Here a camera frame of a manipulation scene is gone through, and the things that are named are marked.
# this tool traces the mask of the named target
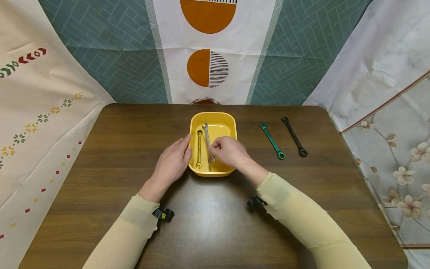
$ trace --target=orange circle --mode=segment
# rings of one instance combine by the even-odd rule
[[[236,0],[220,3],[220,0],[181,0],[182,13],[197,31],[215,34],[224,30],[236,13]]]
[[[201,49],[188,59],[187,71],[197,85],[215,88],[227,79],[228,63],[219,53]]]

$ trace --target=left hand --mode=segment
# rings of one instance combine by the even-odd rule
[[[140,197],[158,203],[170,185],[182,176],[191,159],[190,139],[191,135],[187,134],[164,150],[151,178],[139,191]]]

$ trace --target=open-end wrench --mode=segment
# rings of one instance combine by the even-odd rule
[[[202,152],[202,130],[198,130],[197,131],[197,135],[198,135],[198,147],[197,147],[197,163],[196,163],[196,168],[201,169],[202,168],[202,163],[200,162],[200,153]]]
[[[266,125],[264,123],[260,124],[260,128],[263,129],[263,131],[266,133],[266,136],[272,143],[273,147],[275,148],[276,152],[278,153],[279,159],[283,160],[285,159],[285,154],[279,150],[278,146],[276,145],[275,141],[273,140],[272,136],[269,134],[268,130],[266,129]]]
[[[205,122],[205,125],[203,125],[202,127],[203,127],[203,130],[205,131],[206,147],[209,148],[211,146],[211,142],[209,140],[208,124]],[[215,162],[215,157],[210,153],[209,153],[208,162],[210,165],[212,165],[212,162]]]
[[[290,131],[291,136],[293,137],[294,141],[296,142],[297,146],[298,146],[298,150],[300,152],[300,156],[302,157],[306,157],[307,156],[307,150],[304,149],[304,147],[301,146],[300,141],[298,140],[297,136],[295,135],[293,128],[291,128],[290,122],[288,120],[287,117],[283,117],[282,122],[285,123],[285,125],[288,128],[288,131]]]

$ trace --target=chevron pattern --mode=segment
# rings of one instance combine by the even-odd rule
[[[75,59],[120,103],[167,103],[144,0],[39,0]]]
[[[301,105],[372,0],[284,0],[251,104]]]

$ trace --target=yellow plastic tray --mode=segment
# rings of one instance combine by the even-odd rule
[[[203,130],[205,123],[208,124],[208,133],[211,144],[221,136],[231,136],[237,140],[236,121],[234,118],[227,113],[223,112],[202,112],[195,114],[191,119],[190,133],[191,141],[190,146],[193,151],[193,156],[188,166],[198,176],[228,176],[234,171],[234,168],[227,166],[216,159],[216,162],[212,162],[209,165],[209,152],[206,146],[206,136]],[[201,157],[200,162],[202,168],[196,168],[197,153],[198,153],[198,136],[197,131],[202,130],[202,146],[201,146]]]

